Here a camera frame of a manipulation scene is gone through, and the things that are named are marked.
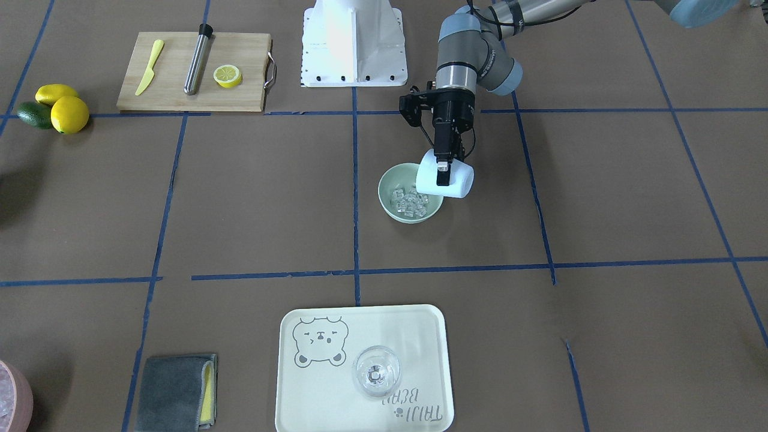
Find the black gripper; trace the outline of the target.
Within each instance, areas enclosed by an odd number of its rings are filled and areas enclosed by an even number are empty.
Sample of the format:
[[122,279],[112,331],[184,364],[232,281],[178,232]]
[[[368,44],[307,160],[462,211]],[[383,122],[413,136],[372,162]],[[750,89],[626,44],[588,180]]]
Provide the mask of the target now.
[[436,156],[436,185],[450,186],[452,158],[466,158],[475,146],[466,150],[461,135],[474,130],[475,94],[468,90],[435,90],[431,94]]

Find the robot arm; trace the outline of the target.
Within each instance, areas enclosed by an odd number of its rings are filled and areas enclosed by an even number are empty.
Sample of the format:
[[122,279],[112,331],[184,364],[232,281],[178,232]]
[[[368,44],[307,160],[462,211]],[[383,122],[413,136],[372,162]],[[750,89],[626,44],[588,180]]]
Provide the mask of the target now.
[[766,23],[743,4],[683,28],[653,2],[597,1],[496,46],[521,63],[526,136],[477,112],[475,188],[645,195],[766,185]]

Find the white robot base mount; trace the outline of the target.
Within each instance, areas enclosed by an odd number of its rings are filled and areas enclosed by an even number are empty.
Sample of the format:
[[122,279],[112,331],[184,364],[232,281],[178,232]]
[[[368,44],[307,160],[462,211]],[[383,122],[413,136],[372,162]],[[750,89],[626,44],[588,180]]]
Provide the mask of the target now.
[[389,1],[316,1],[302,19],[300,85],[392,87],[408,81],[403,14]]

